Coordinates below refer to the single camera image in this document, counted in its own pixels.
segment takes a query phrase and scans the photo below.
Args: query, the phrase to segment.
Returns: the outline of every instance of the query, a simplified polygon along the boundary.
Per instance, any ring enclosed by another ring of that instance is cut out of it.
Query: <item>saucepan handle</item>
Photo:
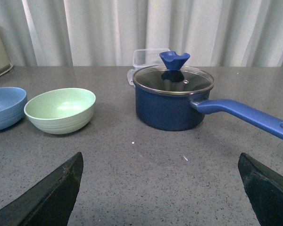
[[[227,112],[280,139],[283,139],[283,120],[259,111],[255,108],[229,99],[204,100],[190,102],[191,106],[202,114]]]

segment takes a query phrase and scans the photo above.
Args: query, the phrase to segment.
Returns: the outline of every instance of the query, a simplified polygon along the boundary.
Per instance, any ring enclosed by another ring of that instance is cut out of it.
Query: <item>lid knob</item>
[[[159,54],[166,68],[171,71],[178,71],[190,58],[190,54],[184,53],[181,56],[175,51],[162,52]]]

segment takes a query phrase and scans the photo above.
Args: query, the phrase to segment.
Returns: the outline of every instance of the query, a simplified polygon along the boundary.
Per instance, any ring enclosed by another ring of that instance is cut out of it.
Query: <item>lid rim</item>
[[[189,66],[183,66],[181,68],[182,69],[188,69],[188,71],[186,70],[183,70],[185,72],[194,72],[194,73],[201,73],[200,76],[203,76],[204,78],[206,78],[209,82],[210,82],[210,85],[203,88],[203,89],[198,89],[198,90],[191,90],[191,91],[183,91],[183,92],[180,92],[180,91],[166,91],[166,90],[159,90],[159,89],[154,89],[154,88],[150,88],[150,87],[147,87],[145,85],[142,85],[141,83],[139,83],[137,80],[136,80],[136,76],[138,73],[140,73],[140,71],[143,71],[143,70],[147,70],[148,68],[160,68],[160,70],[167,70],[167,68],[164,66],[164,65],[156,65],[156,66],[149,66],[149,67],[144,67],[138,71],[135,71],[134,74],[133,74],[133,83],[140,87],[141,89],[144,89],[144,90],[147,90],[147,91],[150,91],[152,93],[157,93],[157,94],[165,94],[165,95],[176,95],[176,96],[184,96],[184,95],[193,95],[193,94],[198,94],[198,93],[202,93],[202,92],[206,92],[206,91],[210,91],[213,87],[214,87],[214,77],[212,75],[210,75],[209,73],[205,72],[205,71],[202,71],[198,68],[195,68],[195,67],[189,67]]]

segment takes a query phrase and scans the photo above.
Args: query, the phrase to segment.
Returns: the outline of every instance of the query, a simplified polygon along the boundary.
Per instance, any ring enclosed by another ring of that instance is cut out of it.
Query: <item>clear plastic container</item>
[[[170,51],[168,48],[145,48],[136,49],[133,53],[132,65],[134,69],[130,69],[127,73],[128,82],[130,85],[133,84],[133,73],[141,68],[153,66],[153,65],[163,65],[159,54],[161,52]]]

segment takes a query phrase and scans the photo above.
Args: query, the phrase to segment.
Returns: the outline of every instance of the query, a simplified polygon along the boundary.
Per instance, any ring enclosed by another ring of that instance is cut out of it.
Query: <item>countertop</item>
[[[131,67],[15,67],[0,87],[28,100],[66,87],[96,95],[92,120],[51,135],[23,118],[0,131],[0,208],[82,152],[84,170],[69,226],[258,226],[238,171],[245,152],[283,176],[283,140],[227,113],[197,127],[161,131],[140,121]],[[283,68],[200,67],[210,99],[231,98],[283,119]]]

